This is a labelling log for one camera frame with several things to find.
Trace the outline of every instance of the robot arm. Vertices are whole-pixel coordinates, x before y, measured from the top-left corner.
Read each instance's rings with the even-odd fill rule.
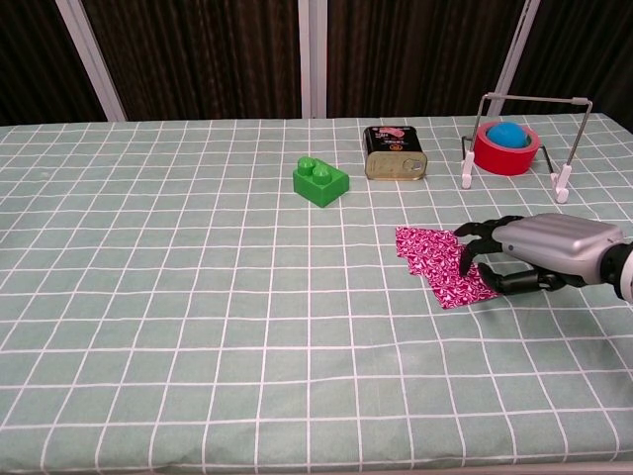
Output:
[[[480,263],[482,279],[499,293],[555,291],[566,285],[608,283],[618,298],[633,303],[633,243],[625,243],[622,230],[614,225],[548,213],[467,223],[455,235],[479,237],[462,252],[462,275],[466,275],[477,255],[495,252],[504,252],[533,267],[503,276]]]

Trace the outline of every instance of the canned food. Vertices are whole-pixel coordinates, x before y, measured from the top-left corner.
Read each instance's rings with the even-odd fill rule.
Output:
[[[374,126],[364,132],[365,174],[372,180],[419,180],[426,155],[413,127]]]

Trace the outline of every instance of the silver metal casing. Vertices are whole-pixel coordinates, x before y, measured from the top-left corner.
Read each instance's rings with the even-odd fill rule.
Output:
[[[514,221],[493,231],[503,252],[556,272],[599,284],[602,255],[624,241],[615,225],[558,213]]]

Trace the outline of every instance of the toy building block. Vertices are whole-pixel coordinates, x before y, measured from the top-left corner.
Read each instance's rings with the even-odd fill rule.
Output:
[[[349,176],[324,161],[302,156],[293,171],[295,193],[324,208],[349,190]]]

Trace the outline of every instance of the curtain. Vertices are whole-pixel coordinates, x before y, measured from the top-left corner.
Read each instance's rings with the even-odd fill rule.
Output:
[[[633,2],[542,0],[510,93],[589,97],[633,131]],[[582,108],[506,102],[505,114],[580,112]]]
[[[130,120],[301,117],[297,0],[83,0]]]
[[[54,0],[0,1],[0,126],[105,121]]]
[[[330,117],[475,115],[523,0],[328,2]]]

